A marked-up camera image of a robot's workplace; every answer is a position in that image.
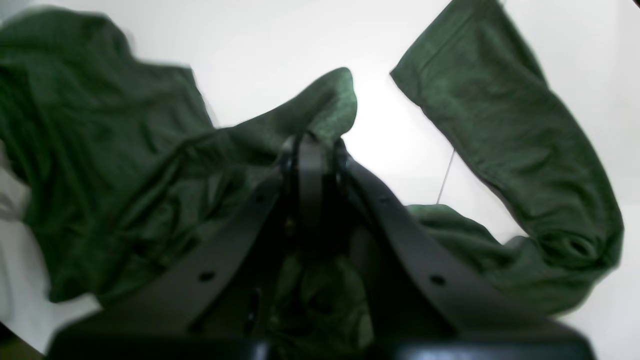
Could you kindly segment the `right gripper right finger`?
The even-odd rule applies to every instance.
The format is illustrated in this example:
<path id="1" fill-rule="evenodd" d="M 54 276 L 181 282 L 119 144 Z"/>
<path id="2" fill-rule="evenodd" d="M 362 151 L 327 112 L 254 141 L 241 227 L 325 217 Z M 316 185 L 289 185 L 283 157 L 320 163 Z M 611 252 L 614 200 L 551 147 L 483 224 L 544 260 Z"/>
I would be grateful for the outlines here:
<path id="1" fill-rule="evenodd" d="M 333 156 L 337 186 L 368 227 L 349 249 L 374 326 L 366 360 L 594 360 L 582 334 L 505 296 L 426 234 L 345 142 Z"/>

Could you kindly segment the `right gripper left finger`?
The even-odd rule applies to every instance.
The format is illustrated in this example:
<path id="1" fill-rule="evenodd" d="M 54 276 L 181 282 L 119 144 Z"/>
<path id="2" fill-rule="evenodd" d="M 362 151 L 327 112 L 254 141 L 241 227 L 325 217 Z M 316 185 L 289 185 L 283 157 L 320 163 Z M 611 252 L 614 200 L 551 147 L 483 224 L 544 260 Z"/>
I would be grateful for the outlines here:
<path id="1" fill-rule="evenodd" d="M 212 238 L 151 284 L 60 330 L 50 360 L 276 360 L 267 335 L 289 214 L 305 229 L 320 207 L 323 149 L 311 133 L 277 163 Z"/>

